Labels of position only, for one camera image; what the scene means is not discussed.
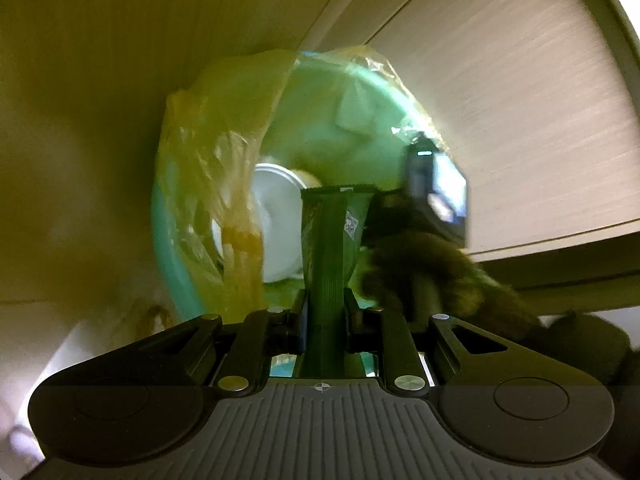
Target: qr code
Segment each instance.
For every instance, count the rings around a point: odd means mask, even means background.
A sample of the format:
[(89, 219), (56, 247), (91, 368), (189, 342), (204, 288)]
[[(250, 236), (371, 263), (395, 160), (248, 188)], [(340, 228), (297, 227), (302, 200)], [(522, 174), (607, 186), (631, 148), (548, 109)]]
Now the qr code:
[(357, 227), (358, 227), (358, 219), (354, 218), (351, 215), (351, 213), (347, 211), (347, 215), (344, 217), (344, 230), (347, 232), (351, 240), (354, 239)]

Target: green snack bag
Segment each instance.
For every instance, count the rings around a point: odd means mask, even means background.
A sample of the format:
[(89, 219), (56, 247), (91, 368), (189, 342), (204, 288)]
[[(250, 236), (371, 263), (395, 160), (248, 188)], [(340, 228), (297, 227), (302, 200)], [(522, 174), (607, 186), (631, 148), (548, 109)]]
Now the green snack bag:
[(344, 352), (344, 287), (358, 261), (375, 191), (375, 186), (362, 185), (301, 191), (303, 272), (310, 295), (302, 378), (343, 378), (354, 373), (351, 362), (358, 356), (346, 357)]

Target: teal plastic container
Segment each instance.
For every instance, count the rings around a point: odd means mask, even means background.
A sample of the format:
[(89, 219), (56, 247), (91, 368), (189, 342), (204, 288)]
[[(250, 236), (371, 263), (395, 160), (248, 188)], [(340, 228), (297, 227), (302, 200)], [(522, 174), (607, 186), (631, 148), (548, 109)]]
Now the teal plastic container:
[[(418, 131), (433, 126), (412, 95), (394, 81), (388, 64), (368, 68), (362, 58), (351, 62), (332, 53), (300, 54), (262, 141), (261, 157), (306, 171), (324, 186), (399, 187), (404, 146)], [(246, 108), (250, 114), (251, 103)], [(156, 173), (166, 174), (167, 169), (156, 168)], [(169, 169), (172, 178), (175, 174), (179, 179), (178, 169)], [(180, 186), (169, 188), (165, 191), (178, 192)], [(166, 196), (154, 186), (152, 232), (158, 266), (178, 314), (188, 320), (211, 309), (201, 301), (176, 250), (180, 233), (166, 204)], [(278, 286), (302, 284), (285, 281), (293, 283), (276, 284), (270, 293), (277, 293)]]

